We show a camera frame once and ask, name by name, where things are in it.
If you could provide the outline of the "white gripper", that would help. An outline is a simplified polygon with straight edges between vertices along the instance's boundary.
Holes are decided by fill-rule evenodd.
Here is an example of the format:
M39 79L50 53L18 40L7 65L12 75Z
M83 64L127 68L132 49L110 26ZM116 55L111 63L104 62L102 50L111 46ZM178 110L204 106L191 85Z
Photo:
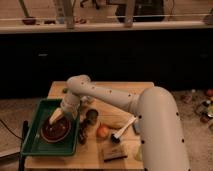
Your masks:
M78 116L78 108L80 106L80 97L72 93L67 93L62 99L61 108L56 108L49 118L49 124L52 125L63 117L63 112L70 114L73 119Z

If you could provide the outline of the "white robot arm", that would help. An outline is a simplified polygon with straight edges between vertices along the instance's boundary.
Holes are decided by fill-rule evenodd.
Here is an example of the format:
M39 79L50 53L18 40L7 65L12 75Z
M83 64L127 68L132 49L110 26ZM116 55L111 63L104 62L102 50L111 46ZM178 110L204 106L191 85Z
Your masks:
M180 115L168 90L152 86L134 94L94 84L87 75L70 77L66 85L68 92L61 102L60 112L50 117L50 124L64 113L75 116L80 100L94 97L138 118L146 171L190 171Z

